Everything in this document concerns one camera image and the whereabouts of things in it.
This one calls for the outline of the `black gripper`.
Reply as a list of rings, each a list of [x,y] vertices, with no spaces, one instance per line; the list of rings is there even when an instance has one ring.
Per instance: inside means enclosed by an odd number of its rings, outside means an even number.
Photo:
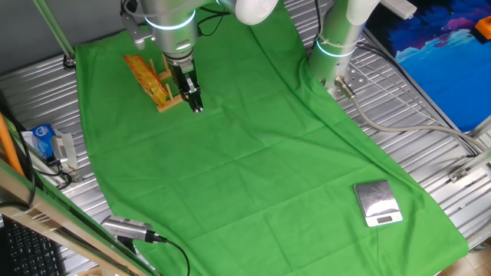
[[[181,97],[189,104],[194,113],[203,111],[203,102],[200,96],[195,62],[193,56],[184,59],[168,58],[173,81],[178,87]]]

